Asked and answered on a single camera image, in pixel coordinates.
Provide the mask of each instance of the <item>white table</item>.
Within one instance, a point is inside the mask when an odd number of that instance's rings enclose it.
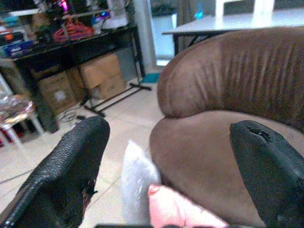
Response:
[[[304,26],[304,8],[278,10],[267,14],[229,15],[220,19],[205,17],[162,34],[173,35],[175,54],[178,54],[178,37],[180,36],[195,36],[190,43],[192,45],[198,36],[212,37],[229,31],[281,26]]]

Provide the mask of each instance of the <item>white pillow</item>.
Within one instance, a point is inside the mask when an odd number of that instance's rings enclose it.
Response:
[[[125,151],[122,171],[122,213],[128,224],[149,225],[148,189],[151,184],[161,184],[160,174],[144,151],[129,141]]]

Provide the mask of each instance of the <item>pink pillow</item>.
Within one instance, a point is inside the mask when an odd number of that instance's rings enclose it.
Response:
[[[226,228],[228,224],[206,209],[166,186],[149,186],[151,225],[162,228],[166,225],[180,227]]]

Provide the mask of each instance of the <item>brown velvet upholstery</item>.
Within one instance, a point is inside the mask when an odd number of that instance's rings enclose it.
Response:
[[[230,223],[264,224],[233,157],[231,123],[260,122],[304,155],[303,38],[304,28],[227,33],[181,52],[161,73],[166,117],[150,136],[152,158],[174,188]]]

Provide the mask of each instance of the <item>pink light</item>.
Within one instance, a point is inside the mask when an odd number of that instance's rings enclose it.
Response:
[[[67,10],[68,10],[66,0],[61,0],[61,5],[62,5],[62,8],[63,8],[64,11],[67,11]]]

